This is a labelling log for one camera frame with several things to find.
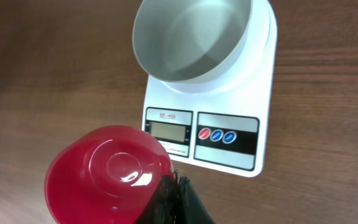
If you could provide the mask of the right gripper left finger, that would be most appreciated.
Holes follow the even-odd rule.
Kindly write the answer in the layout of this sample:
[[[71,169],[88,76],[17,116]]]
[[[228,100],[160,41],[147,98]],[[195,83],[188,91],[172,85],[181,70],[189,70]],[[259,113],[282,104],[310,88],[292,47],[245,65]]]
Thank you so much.
[[[175,224],[179,222],[178,173],[160,179],[148,204],[134,224]]]

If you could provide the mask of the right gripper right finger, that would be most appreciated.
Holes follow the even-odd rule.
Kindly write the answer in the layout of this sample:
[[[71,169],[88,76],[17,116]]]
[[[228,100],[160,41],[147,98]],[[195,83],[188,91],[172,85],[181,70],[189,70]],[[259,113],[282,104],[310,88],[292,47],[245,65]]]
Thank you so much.
[[[201,202],[189,178],[179,180],[181,219],[185,224],[216,224]]]

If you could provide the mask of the red plastic measuring scoop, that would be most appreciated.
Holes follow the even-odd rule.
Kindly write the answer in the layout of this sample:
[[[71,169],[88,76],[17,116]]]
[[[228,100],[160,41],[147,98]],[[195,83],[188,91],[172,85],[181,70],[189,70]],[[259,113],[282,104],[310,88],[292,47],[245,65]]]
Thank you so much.
[[[55,157],[45,175],[45,201],[57,223],[134,223],[162,177],[172,173],[169,155],[153,136],[105,126]]]

